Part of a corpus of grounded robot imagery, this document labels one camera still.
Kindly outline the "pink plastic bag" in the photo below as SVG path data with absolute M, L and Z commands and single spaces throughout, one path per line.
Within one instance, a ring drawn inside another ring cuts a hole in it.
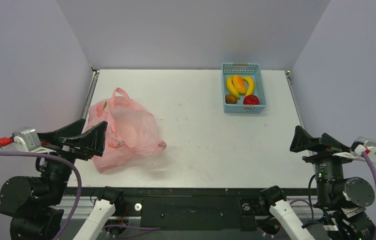
M 85 130 L 107 122 L 105 149 L 92 158 L 95 168 L 103 173 L 143 157 L 156 157 L 167 147 L 161 140 L 155 117 L 129 97 L 121 88 L 112 96 L 88 108 Z

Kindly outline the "red fake apple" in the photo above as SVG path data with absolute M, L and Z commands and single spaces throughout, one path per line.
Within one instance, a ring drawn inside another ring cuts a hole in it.
M 246 95 L 243 100 L 244 105 L 260 105 L 260 100 L 257 96 L 251 94 Z

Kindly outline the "brown fake kiwi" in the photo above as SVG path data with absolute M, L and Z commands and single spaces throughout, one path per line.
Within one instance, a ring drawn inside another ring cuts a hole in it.
M 238 98 L 235 95 L 227 94 L 225 96 L 225 103 L 229 105 L 237 104 Z

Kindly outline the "fake orange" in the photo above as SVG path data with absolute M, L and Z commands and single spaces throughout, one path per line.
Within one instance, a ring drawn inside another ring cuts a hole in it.
M 239 75 L 234 75 L 232 82 L 233 82 L 235 89 L 239 92 L 239 94 L 245 95 L 246 86 L 245 86 L 244 79 Z

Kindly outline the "yellow fake banana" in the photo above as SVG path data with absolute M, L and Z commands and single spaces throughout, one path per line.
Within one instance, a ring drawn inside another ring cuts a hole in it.
M 245 96 L 253 95 L 255 90 L 255 81 L 250 76 L 244 76 L 243 79 L 247 82 L 248 88 L 246 90 Z
M 226 88 L 227 90 L 229 91 L 229 93 L 233 96 L 235 96 L 237 99 L 240 99 L 240 94 L 239 92 L 235 89 L 234 85 L 233 85 L 233 77 L 232 76 L 228 76 L 227 79 L 226 79 Z

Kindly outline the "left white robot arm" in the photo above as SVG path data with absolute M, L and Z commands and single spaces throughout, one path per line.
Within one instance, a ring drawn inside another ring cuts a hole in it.
M 11 217 L 10 236 L 14 240 L 57 240 L 72 218 L 82 193 L 81 175 L 75 161 L 102 156 L 107 122 L 84 131 L 85 120 L 77 120 L 51 132 L 34 128 L 16 130 L 0 138 L 0 156 L 35 157 L 39 177 L 15 176 L 0 191 L 0 213 Z M 67 220 L 61 203 L 71 175 L 76 176 L 74 206 Z

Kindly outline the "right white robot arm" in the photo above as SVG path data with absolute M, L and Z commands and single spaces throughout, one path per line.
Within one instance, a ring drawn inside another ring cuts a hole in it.
M 322 225 L 331 240 L 376 240 L 376 141 L 358 137 L 346 146 L 327 133 L 312 137 L 298 125 L 289 150 L 314 153 L 302 159 L 314 166 L 317 202 L 311 207 L 320 209 L 322 218 L 302 223 L 276 185 L 260 192 L 259 209 L 276 218 L 292 240 L 313 239 L 307 229 L 312 225 Z M 352 161 L 368 165 L 375 186 L 361 177 L 344 177 L 343 165 Z

